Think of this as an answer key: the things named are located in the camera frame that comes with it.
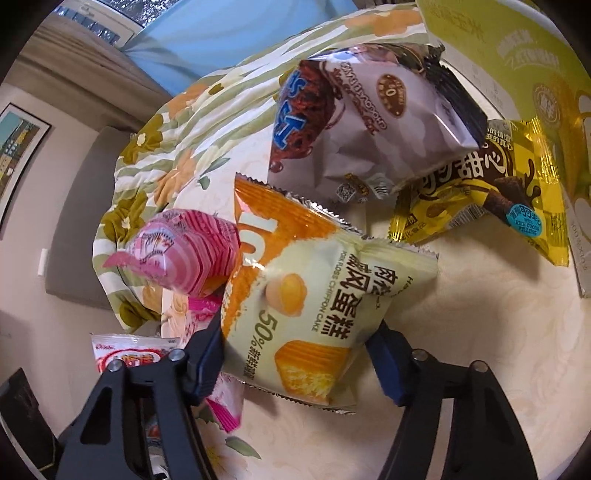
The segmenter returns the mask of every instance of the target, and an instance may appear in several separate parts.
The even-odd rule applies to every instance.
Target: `orange snack package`
[[[335,386],[393,297],[437,257],[361,232],[315,203],[238,176],[241,248],[222,304],[224,370],[270,392],[350,407]]]

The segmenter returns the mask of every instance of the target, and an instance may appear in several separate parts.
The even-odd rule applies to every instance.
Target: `framed picture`
[[[0,231],[18,180],[50,128],[11,103],[0,115]]]

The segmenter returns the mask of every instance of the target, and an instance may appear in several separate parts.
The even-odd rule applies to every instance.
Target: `blue curtain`
[[[352,0],[181,0],[122,51],[178,95],[214,70],[356,10]]]

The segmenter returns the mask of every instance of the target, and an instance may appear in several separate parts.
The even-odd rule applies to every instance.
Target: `cake image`
[[[288,317],[299,317],[308,295],[306,282],[297,273],[271,280],[265,289],[270,307]]]
[[[288,395],[329,403],[330,390],[343,372],[351,348],[292,340],[275,354],[275,365]]]

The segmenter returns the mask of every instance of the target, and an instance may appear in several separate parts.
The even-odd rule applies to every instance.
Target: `wall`
[[[37,276],[72,181],[97,132],[11,85],[12,102],[52,125],[21,178],[0,238],[0,382],[23,367],[56,433],[79,413],[98,374],[89,332],[120,332],[115,316],[45,293]]]

